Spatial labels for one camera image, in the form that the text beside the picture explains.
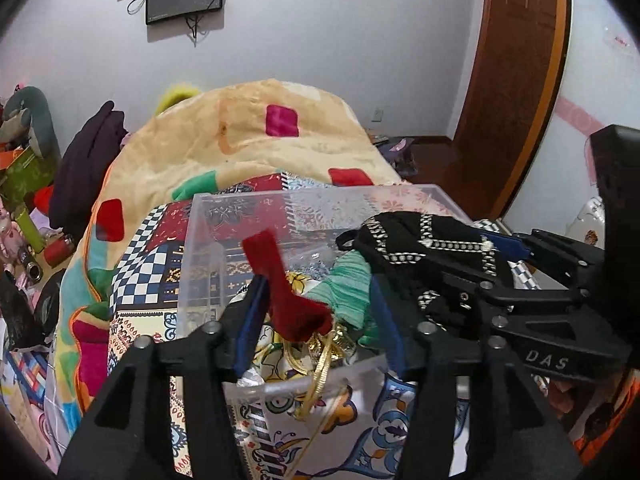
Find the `red square patch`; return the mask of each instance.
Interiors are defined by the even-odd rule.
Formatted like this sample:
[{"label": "red square patch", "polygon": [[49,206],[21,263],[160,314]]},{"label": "red square patch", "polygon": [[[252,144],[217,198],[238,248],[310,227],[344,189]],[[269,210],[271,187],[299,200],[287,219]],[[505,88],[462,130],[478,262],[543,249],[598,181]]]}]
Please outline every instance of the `red square patch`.
[{"label": "red square patch", "polygon": [[268,105],[264,131],[270,137],[299,137],[297,112],[280,105]]},{"label": "red square patch", "polygon": [[100,204],[95,218],[95,237],[103,242],[119,242],[124,238],[122,202],[113,198]]}]

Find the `patterned quilt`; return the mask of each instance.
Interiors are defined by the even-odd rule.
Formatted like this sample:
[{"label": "patterned quilt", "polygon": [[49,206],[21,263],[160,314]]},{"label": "patterned quilt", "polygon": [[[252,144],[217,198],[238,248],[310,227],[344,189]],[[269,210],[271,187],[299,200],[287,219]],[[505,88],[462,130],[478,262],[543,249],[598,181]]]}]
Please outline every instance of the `patterned quilt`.
[{"label": "patterned quilt", "polygon": [[[75,431],[106,373],[111,282],[148,213],[171,202],[193,179],[206,176],[207,190],[216,192],[279,171],[325,184],[401,180],[344,101],[300,84],[267,80],[206,92],[132,135],[107,172],[62,281],[50,374],[62,410],[61,441]],[[112,219],[120,223],[115,231],[124,236],[106,234],[98,222],[106,204],[118,215]],[[154,264],[164,258],[171,265],[177,257],[174,250],[156,251],[150,276],[156,275]],[[160,298],[161,288],[170,294],[170,283],[136,283],[128,295],[131,301],[141,295],[147,300],[158,290]]]},{"label": "patterned quilt", "polygon": [[[247,180],[225,191],[320,186],[325,184],[280,172]],[[423,200],[422,193],[411,186],[396,188],[393,196],[395,198],[376,204],[376,210],[408,209],[449,214],[438,203]],[[294,195],[282,205],[282,222],[298,236],[311,230],[331,240],[342,232],[334,229],[335,225],[322,214],[321,203],[300,208]],[[351,214],[353,208],[366,209],[367,204],[351,204]],[[114,317],[110,327],[109,371],[137,336],[148,334],[158,342],[176,337],[178,284],[190,211],[191,201],[188,200],[158,206],[142,222],[126,249],[114,274],[110,297]],[[373,210],[366,214],[363,212],[365,216],[373,213]],[[244,216],[240,210],[216,210],[212,214],[216,215],[211,221],[217,229],[225,225],[238,228],[242,222],[251,221],[251,215]],[[490,222],[479,222],[477,226],[496,230]],[[239,240],[221,243],[228,270],[226,295],[232,297],[243,290],[253,274]],[[523,264],[512,264],[512,269],[518,286],[535,286]],[[306,278],[297,279],[299,283],[294,283],[294,287],[308,286],[305,285]],[[207,291],[210,304],[220,302],[220,291],[210,288],[209,276],[205,274],[201,289]],[[267,372],[274,370],[268,374],[269,380],[295,377],[294,370],[283,358],[282,346],[274,344],[273,330],[265,326],[263,332],[256,351],[256,365],[263,369],[267,367]],[[396,472],[397,458],[409,430],[415,385],[381,372],[383,361],[371,361],[369,365],[366,362],[360,364],[364,368],[348,375],[348,386],[325,391],[315,406],[312,418],[306,422],[292,416],[301,402],[301,397],[294,394],[265,397],[254,402],[228,400],[237,443],[249,475],[254,480],[324,476],[353,477],[354,480],[361,476],[391,478]],[[184,405],[178,391],[177,383],[172,381],[170,402],[174,462],[177,471],[189,475]],[[452,474],[465,469],[467,415],[468,400],[459,399]]]}]

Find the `patterned fabric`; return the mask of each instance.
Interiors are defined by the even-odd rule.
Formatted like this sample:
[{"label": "patterned fabric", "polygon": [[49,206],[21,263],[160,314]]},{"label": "patterned fabric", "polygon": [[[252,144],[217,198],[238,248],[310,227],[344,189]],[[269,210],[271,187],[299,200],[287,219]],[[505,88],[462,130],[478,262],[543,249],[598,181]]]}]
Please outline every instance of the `patterned fabric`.
[{"label": "patterned fabric", "polygon": [[[312,189],[323,188],[325,184],[295,177],[290,173],[278,173],[265,177],[247,180],[233,186],[225,192],[252,192],[274,189]],[[389,192],[389,197],[404,198],[404,206],[412,209],[425,210],[427,212],[444,211],[439,204],[422,200],[424,194],[405,193],[404,186],[398,186],[394,192]],[[322,201],[310,200],[310,194],[293,194],[283,202],[284,224],[288,225],[291,233],[313,232],[321,236],[323,240],[333,240],[344,226],[350,227],[350,220],[344,218],[332,221],[322,215],[325,207]],[[366,216],[374,211],[372,206],[363,198],[361,202],[345,203],[345,208],[354,206],[359,208],[359,214]],[[110,324],[110,343],[108,353],[108,371],[113,370],[118,360],[122,357],[133,340],[143,334],[151,335],[156,341],[171,340],[175,338],[177,327],[177,289],[180,282],[180,270],[184,253],[184,239],[190,214],[190,202],[178,202],[169,204],[162,218],[157,222],[155,231],[139,237],[132,242],[137,247],[136,261],[142,262],[146,254],[166,247],[168,248],[166,265],[159,282],[158,300],[149,303],[133,304],[121,301],[118,293],[111,297],[110,308],[114,311],[114,317]],[[245,215],[242,209],[222,210],[216,209],[210,218],[218,232],[223,232],[228,226],[237,226],[243,221],[253,221],[252,215]],[[283,244],[294,243],[281,240]],[[247,283],[253,277],[250,266],[246,262],[244,253],[239,246],[239,240],[222,241],[227,262],[226,293],[236,295],[246,288]],[[290,279],[294,286],[303,291],[306,278],[292,274]],[[114,278],[114,291],[118,289]],[[210,289],[210,276],[202,277],[203,296],[209,295],[209,303],[220,302],[220,292]],[[260,344],[256,349],[254,363],[266,381],[291,380],[299,374],[291,368],[283,354],[282,343],[277,334],[267,326],[263,328]],[[401,443],[406,435],[406,420],[410,415],[410,399],[415,395],[412,384],[401,383],[379,371],[378,365],[374,366],[363,377],[367,379],[366,385],[359,383],[359,377],[350,380],[350,387],[327,391],[318,400],[308,422],[297,421],[293,411],[302,403],[303,396],[285,396],[270,399],[261,399],[260,402],[247,404],[238,400],[230,400],[229,405],[233,413],[238,445],[241,447],[242,456],[246,460],[247,469],[251,471],[255,480],[264,480],[273,476],[279,478],[277,473],[288,475],[318,474],[324,476],[327,468],[335,469],[335,474],[344,475],[368,475],[372,478],[390,478],[395,471],[393,459],[380,460],[383,455],[396,456],[401,448]],[[190,461],[186,442],[186,429],[184,421],[184,406],[182,399],[177,395],[177,383],[171,386],[171,414],[172,414],[172,443],[176,469],[184,474],[190,473]],[[398,396],[396,400],[389,402],[388,396]],[[373,410],[378,404],[377,412]],[[466,453],[466,433],[463,427],[466,421],[466,403],[461,401],[460,423],[456,430],[456,464],[459,470],[464,469]],[[374,413],[373,416],[360,416],[358,413]],[[359,436],[367,433],[367,438],[359,440]],[[333,442],[331,450],[335,449],[335,459],[327,460],[328,455],[320,450]],[[278,463],[273,463],[273,454],[277,455]],[[341,457],[344,464],[340,465],[337,458]]]},{"label": "patterned fabric", "polygon": [[47,380],[47,360],[37,352],[5,352],[4,358],[14,369],[29,400],[43,409]]},{"label": "patterned fabric", "polygon": [[166,247],[156,247],[149,253],[143,253],[143,249],[165,210],[165,205],[153,209],[125,250],[111,282],[111,305],[158,302],[160,278],[166,263]]},{"label": "patterned fabric", "polygon": [[369,308],[370,282],[371,267],[367,261],[358,251],[349,251],[335,261],[327,279],[305,297],[329,305],[338,319],[362,330]]},{"label": "patterned fabric", "polygon": [[[82,417],[78,391],[84,386],[75,380],[80,359],[69,320],[79,309],[101,302],[91,272],[116,268],[148,213],[171,202],[172,192],[186,181],[211,171],[216,172],[216,188],[226,189],[280,169],[329,183],[331,168],[357,168],[375,184],[401,181],[344,101],[319,89],[275,80],[217,89],[180,102],[130,138],[105,175],[89,226],[62,281],[53,364],[56,396],[70,433]],[[97,231],[97,214],[111,200],[122,202],[120,241]],[[152,268],[146,283],[119,281],[120,286],[133,285],[127,301],[140,299],[136,296],[151,301],[156,294],[159,303],[177,301],[177,282],[170,276],[180,265],[180,242],[162,242],[168,244],[165,253],[158,251],[166,254],[166,276],[158,291]],[[129,248],[128,255],[135,249]]]},{"label": "patterned fabric", "polygon": [[[492,233],[500,233],[500,228],[495,222],[491,220],[478,220],[474,222],[474,225],[480,229],[484,229],[485,231],[491,231]],[[532,273],[524,262],[508,262],[511,267],[511,272],[516,278],[516,288],[528,288],[528,289],[536,289],[540,288],[538,282],[533,277]]]},{"label": "patterned fabric", "polygon": [[66,448],[68,447],[71,436],[65,422],[65,414],[58,402],[58,396],[56,395],[56,389],[58,383],[56,381],[56,369],[53,366],[51,359],[51,353],[49,353],[49,361],[47,362],[47,382],[45,386],[44,396],[44,414],[47,421],[47,427],[50,434],[50,453],[52,462],[60,464],[60,460],[64,455]]},{"label": "patterned fabric", "polygon": [[43,412],[47,362],[36,352],[5,352],[0,360],[0,404],[43,462],[54,472],[60,463]]}]

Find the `transparent storage bin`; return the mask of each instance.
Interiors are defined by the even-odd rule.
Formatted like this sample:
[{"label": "transparent storage bin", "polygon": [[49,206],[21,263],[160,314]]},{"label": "transparent storage bin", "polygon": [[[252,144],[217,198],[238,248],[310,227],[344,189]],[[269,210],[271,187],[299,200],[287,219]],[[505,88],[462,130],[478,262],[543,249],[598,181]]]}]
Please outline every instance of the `transparent storage bin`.
[{"label": "transparent storage bin", "polygon": [[318,187],[287,191],[197,194],[184,243],[177,336],[219,319],[251,280],[241,241],[271,228],[285,266],[309,258],[328,267],[341,253],[335,237],[387,211],[448,215],[470,223],[438,186]]}]

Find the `floor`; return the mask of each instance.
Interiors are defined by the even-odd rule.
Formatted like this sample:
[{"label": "floor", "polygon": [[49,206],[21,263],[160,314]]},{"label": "floor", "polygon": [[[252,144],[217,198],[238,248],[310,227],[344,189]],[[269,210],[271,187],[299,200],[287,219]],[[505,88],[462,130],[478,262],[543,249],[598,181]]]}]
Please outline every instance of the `floor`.
[{"label": "floor", "polygon": [[420,140],[412,146],[418,174],[413,184],[437,184],[473,220],[486,218],[486,192],[473,173],[465,171],[460,154],[451,142]]}]

